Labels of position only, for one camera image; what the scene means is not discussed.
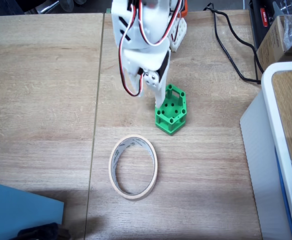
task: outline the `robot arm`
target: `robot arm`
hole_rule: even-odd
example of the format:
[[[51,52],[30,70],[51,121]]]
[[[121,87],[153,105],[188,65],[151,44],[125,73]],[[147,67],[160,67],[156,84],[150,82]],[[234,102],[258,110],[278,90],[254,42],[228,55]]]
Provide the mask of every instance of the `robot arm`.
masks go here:
[[[118,46],[122,84],[133,97],[143,84],[154,92],[156,107],[165,100],[171,50],[183,40],[187,25],[181,11],[186,0],[113,0],[111,16]],[[124,69],[136,93],[126,86]]]

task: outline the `white plastic edge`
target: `white plastic edge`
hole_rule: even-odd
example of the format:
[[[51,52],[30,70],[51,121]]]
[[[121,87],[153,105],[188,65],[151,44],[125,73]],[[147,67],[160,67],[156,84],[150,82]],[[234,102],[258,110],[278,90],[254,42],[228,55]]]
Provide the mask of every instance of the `white plastic edge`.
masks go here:
[[[264,95],[269,121],[272,123],[270,124],[271,131],[276,146],[280,170],[288,199],[290,214],[292,217],[292,160],[287,146],[280,112],[277,107],[272,81],[273,75],[275,73],[286,71],[292,71],[292,61],[277,62],[270,65],[262,75],[261,89]]]

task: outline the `tape roll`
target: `tape roll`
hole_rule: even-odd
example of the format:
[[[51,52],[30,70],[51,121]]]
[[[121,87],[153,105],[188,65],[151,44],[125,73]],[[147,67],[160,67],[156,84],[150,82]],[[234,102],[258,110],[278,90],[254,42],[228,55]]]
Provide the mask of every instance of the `tape roll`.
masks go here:
[[[153,172],[151,181],[149,185],[145,188],[145,190],[137,194],[130,194],[130,193],[124,192],[120,188],[117,182],[117,178],[116,178],[116,167],[124,150],[135,145],[139,145],[148,151],[148,153],[150,154],[152,158],[154,172]],[[143,136],[128,135],[126,137],[123,137],[121,140],[119,140],[116,143],[115,147],[111,151],[111,155],[109,158],[109,166],[108,166],[110,182],[111,182],[112,187],[115,189],[115,191],[125,199],[131,200],[131,201],[137,201],[137,200],[141,200],[145,198],[152,191],[155,185],[156,178],[157,178],[157,171],[158,171],[158,161],[157,161],[155,149],[153,145],[151,144],[151,142],[148,141]]]

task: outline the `black cable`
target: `black cable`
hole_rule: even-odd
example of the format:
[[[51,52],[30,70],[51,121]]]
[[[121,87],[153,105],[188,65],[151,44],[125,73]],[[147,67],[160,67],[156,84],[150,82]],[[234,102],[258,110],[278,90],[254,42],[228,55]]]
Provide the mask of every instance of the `black cable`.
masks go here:
[[[219,45],[221,46],[221,48],[223,49],[223,51],[225,52],[225,54],[227,55],[229,61],[230,61],[231,64],[232,64],[232,66],[234,67],[234,69],[235,69],[236,72],[238,73],[239,77],[240,77],[241,79],[243,79],[244,81],[247,81],[247,82],[252,82],[252,83],[261,84],[261,81],[258,80],[258,77],[257,77],[257,67],[256,67],[256,64],[257,64],[259,70],[261,71],[261,73],[264,73],[264,71],[263,71],[263,68],[262,68],[262,66],[261,66],[260,61],[258,60],[257,53],[256,53],[256,50],[255,50],[254,46],[251,45],[250,43],[246,42],[246,41],[243,41],[242,39],[240,39],[240,38],[237,36],[237,34],[235,33],[235,31],[234,31],[233,28],[232,28],[232,24],[231,24],[230,19],[229,19],[228,15],[227,15],[226,13],[224,13],[224,12],[222,12],[222,11],[215,10],[215,9],[214,9],[214,4],[213,4],[212,2],[209,3],[209,4],[204,8],[204,11],[206,11],[207,9],[210,10],[211,13],[212,13],[212,15],[213,15],[213,21],[214,21],[214,29],[215,29],[215,36],[216,36],[216,39],[217,39]],[[236,64],[234,63],[234,61],[233,61],[231,55],[228,53],[228,51],[226,50],[226,48],[225,48],[224,45],[222,44],[222,42],[221,42],[221,40],[220,40],[220,38],[219,38],[219,36],[218,36],[218,33],[217,33],[216,14],[215,14],[215,13],[216,13],[216,14],[223,15],[224,17],[226,17],[226,19],[227,19],[227,23],[228,23],[228,26],[229,26],[229,29],[230,29],[231,33],[234,35],[234,37],[235,37],[235,38],[236,38],[241,44],[244,44],[245,46],[250,47],[250,48],[252,49],[252,51],[253,51],[253,53],[254,53],[254,65],[255,65],[256,79],[246,78],[246,77],[244,77],[244,76],[242,75],[242,73],[239,71],[239,69],[237,68]]]

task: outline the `green hexagonal block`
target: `green hexagonal block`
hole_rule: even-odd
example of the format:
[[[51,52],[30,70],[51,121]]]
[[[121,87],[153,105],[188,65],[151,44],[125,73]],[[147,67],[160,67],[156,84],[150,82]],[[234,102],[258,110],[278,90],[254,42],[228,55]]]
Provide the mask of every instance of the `green hexagonal block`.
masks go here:
[[[186,123],[187,102],[183,90],[169,84],[166,96],[160,108],[155,107],[156,126],[169,135],[173,135]]]

